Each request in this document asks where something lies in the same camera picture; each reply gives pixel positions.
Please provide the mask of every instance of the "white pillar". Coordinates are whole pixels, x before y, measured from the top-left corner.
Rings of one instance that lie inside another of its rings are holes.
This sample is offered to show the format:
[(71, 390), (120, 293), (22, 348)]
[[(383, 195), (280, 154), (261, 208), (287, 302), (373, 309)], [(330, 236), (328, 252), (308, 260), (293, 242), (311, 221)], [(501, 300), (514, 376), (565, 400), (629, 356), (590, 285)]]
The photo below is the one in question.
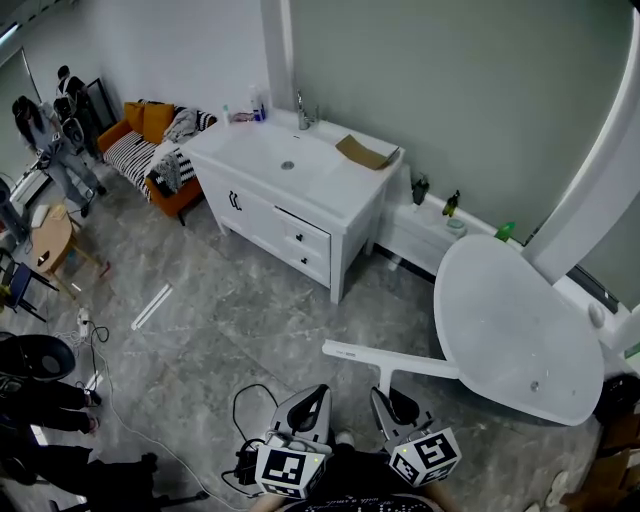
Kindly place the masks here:
[(579, 263), (640, 192), (640, 15), (607, 120), (560, 204), (522, 255), (554, 284)]

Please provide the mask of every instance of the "white cable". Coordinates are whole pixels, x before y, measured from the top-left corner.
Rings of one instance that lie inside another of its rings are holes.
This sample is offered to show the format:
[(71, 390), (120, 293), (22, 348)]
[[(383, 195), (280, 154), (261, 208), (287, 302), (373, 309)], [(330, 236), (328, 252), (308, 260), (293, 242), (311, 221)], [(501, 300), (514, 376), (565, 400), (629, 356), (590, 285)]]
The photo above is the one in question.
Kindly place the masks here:
[[(84, 340), (81, 340), (80, 343), (84, 343), (85, 345), (91, 346), (90, 343), (87, 343)], [(107, 370), (107, 378), (109, 380), (109, 392), (110, 392), (110, 402), (111, 402), (111, 410), (113, 411), (113, 414), (116, 416), (116, 418), (118, 418), (118, 421), (120, 422), (120, 424), (129, 432), (131, 432), (132, 434), (137, 434), (140, 437), (142, 437), (143, 439), (146, 439), (147, 441), (149, 441), (150, 443), (156, 444), (158, 446), (161, 446), (162, 448), (164, 448), (164, 450), (171, 455), (174, 459), (176, 459), (180, 464), (182, 464), (185, 469), (191, 473), (191, 476), (193, 478), (195, 478), (196, 482), (198, 482), (198, 485), (202, 488), (202, 490), (204, 492), (206, 492), (209, 496), (211, 496), (212, 498), (214, 498), (215, 500), (219, 501), (220, 503), (222, 503), (223, 505), (225, 505), (226, 507), (230, 508), (231, 510), (235, 510), (237, 512), (246, 512), (248, 509), (245, 508), (235, 508), (234, 506), (230, 505), (229, 503), (227, 503), (225, 500), (223, 500), (222, 498), (219, 498), (218, 496), (216, 496), (215, 494), (213, 494), (212, 492), (210, 492), (209, 490), (207, 490), (207, 488), (204, 486), (204, 484), (200, 481), (200, 478), (198, 478), (198, 475), (196, 475), (193, 470), (189, 467), (189, 465), (183, 461), (180, 457), (178, 457), (175, 453), (173, 453), (166, 445), (162, 444), (160, 441), (156, 441), (154, 439), (151, 439), (150, 437), (147, 437), (146, 435), (144, 435), (142, 432), (139, 432), (135, 429), (132, 429), (130, 427), (127, 426), (127, 424), (122, 420), (122, 418), (120, 417), (120, 415), (118, 414), (118, 411), (116, 411), (115, 406), (113, 405), (113, 381), (111, 380), (111, 372), (109, 371), (109, 364), (107, 363), (107, 360), (104, 358), (104, 356), (98, 351), (97, 348), (95, 348), (95, 346), (93, 347), (95, 350), (95, 353), (98, 354), (98, 356), (100, 357), (100, 359), (102, 359), (102, 361), (104, 362), (104, 367)]]

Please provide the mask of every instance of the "green bottle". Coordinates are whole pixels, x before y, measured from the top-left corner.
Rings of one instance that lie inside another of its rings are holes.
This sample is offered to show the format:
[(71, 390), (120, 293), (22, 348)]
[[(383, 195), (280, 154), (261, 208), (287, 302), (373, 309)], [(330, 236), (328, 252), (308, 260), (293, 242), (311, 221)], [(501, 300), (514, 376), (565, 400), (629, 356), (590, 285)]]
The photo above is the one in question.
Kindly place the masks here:
[(456, 211), (458, 207), (458, 198), (460, 197), (460, 191), (456, 190), (456, 193), (453, 194), (449, 199), (447, 199), (447, 204), (444, 205), (442, 209), (442, 215), (448, 215), (449, 217), (453, 217), (453, 213)]
[(503, 242), (508, 242), (509, 238), (511, 238), (511, 233), (513, 232), (515, 227), (516, 227), (515, 222), (507, 222), (506, 224), (503, 224), (498, 228), (498, 231), (496, 231), (496, 234), (494, 236), (498, 240), (502, 240)]

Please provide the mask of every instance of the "gray-green wall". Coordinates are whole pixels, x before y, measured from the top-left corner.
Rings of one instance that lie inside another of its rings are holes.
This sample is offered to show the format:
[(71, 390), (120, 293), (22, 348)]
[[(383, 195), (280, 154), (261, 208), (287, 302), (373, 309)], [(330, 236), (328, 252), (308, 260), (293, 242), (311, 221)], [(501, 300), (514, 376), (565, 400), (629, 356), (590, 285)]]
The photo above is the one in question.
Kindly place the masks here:
[(333, 122), (407, 149), (414, 173), (524, 241), (617, 91), (627, 0), (291, 0), (295, 74)]

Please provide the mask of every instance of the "faucet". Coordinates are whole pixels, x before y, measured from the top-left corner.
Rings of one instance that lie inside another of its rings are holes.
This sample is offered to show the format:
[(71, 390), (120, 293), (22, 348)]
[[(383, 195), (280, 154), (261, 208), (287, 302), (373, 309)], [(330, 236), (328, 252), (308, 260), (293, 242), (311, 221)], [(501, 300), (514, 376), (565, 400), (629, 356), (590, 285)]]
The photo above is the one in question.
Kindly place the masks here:
[(298, 96), (298, 129), (307, 130), (312, 123), (317, 123), (320, 120), (319, 107), (316, 105), (316, 115), (310, 117), (304, 109), (304, 103), (302, 101), (302, 93), (300, 89), (296, 91)]

